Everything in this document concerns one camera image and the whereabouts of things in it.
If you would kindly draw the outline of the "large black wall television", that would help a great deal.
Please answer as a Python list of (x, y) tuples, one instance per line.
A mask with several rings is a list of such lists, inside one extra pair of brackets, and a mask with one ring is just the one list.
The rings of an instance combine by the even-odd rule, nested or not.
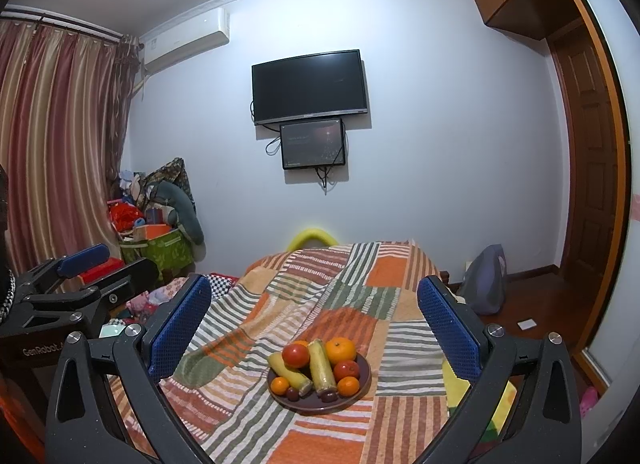
[(254, 122), (259, 125), (369, 111), (359, 50), (337, 50), (252, 67)]

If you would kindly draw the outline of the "green storage box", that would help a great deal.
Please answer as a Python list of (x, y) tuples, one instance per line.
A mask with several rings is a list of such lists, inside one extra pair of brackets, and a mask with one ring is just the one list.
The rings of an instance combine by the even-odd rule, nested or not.
[(171, 230), (163, 236), (151, 240), (134, 241), (129, 239), (119, 243), (120, 254), (126, 263), (139, 258), (149, 258), (158, 271), (170, 271), (173, 275), (193, 264), (190, 243), (180, 230)]

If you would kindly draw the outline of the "small wall monitor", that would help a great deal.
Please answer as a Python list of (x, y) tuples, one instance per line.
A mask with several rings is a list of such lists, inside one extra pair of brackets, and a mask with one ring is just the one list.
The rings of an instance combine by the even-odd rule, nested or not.
[(283, 169), (317, 169), (346, 163), (342, 119), (283, 124), (280, 144)]

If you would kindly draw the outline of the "striped patchwork blanket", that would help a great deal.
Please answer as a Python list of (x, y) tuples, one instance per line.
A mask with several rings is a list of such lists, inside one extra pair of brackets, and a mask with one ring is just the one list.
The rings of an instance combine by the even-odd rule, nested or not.
[(461, 406), (411, 241), (267, 256), (212, 300), (160, 391), (216, 463), (411, 463)]

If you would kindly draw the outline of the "red tomato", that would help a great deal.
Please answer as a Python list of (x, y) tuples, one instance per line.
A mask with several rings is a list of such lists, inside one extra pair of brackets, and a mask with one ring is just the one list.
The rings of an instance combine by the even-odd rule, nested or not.
[(291, 369), (302, 369), (308, 366), (310, 352), (307, 345), (292, 343), (282, 349), (282, 359), (285, 366)]
[(356, 380), (360, 377), (360, 370), (358, 363), (355, 360), (344, 360), (337, 362), (333, 368), (334, 378), (337, 382), (343, 380), (346, 377), (355, 377)]

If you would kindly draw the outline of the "checkered patchwork quilt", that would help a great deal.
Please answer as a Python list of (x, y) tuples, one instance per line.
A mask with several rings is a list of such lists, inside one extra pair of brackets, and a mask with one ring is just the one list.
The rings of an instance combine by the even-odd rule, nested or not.
[[(118, 317), (126, 323), (145, 323), (160, 306), (174, 299), (184, 284), (187, 277), (179, 277), (168, 284), (152, 291), (144, 291), (126, 302), (126, 311)], [(237, 277), (222, 275), (221, 273), (209, 273), (198, 277), (193, 288), (208, 297), (210, 301), (220, 299), (227, 294), (232, 285), (238, 282)]]

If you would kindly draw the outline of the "small tangerine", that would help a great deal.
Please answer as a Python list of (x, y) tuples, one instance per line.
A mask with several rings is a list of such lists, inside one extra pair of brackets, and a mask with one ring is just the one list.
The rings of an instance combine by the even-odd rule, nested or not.
[(356, 376), (345, 376), (337, 382), (337, 392), (341, 397), (352, 397), (360, 391), (359, 378)]
[(271, 392), (278, 397), (285, 396), (290, 387), (288, 379), (282, 376), (277, 376), (270, 382)]

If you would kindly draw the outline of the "striped red curtain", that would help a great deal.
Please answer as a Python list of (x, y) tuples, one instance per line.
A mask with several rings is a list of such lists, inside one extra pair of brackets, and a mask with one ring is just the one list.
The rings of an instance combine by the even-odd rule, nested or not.
[(141, 45), (20, 20), (1, 23), (1, 165), (17, 273), (103, 243)]

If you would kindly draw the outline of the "brown wooden door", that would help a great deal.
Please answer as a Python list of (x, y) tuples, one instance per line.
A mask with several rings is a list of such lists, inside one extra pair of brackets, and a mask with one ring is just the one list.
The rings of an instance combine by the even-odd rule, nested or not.
[(576, 19), (549, 38), (570, 156), (570, 204), (561, 270), (589, 310), (572, 351), (587, 348), (612, 293), (626, 225), (627, 167), (617, 81), (603, 42)]

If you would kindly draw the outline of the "yellow curved pillow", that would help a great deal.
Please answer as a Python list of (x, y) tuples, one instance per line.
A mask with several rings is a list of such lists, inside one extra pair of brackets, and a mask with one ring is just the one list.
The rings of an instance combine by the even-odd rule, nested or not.
[(306, 228), (292, 239), (286, 250), (294, 252), (303, 249), (311, 242), (318, 242), (322, 247), (334, 247), (334, 245), (338, 244), (337, 239), (331, 236), (329, 232), (320, 228)]

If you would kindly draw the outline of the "white air conditioner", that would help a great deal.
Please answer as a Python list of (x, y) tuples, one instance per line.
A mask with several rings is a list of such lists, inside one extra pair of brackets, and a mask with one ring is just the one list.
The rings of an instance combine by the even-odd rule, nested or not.
[(230, 41), (230, 17), (218, 7), (183, 21), (144, 43), (144, 68), (155, 74)]

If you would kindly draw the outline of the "large orange with sticker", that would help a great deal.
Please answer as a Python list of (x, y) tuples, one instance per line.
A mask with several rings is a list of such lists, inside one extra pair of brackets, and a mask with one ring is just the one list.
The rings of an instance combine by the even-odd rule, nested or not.
[(332, 366), (343, 361), (354, 361), (357, 358), (357, 348), (347, 337), (333, 337), (326, 342), (326, 355)]

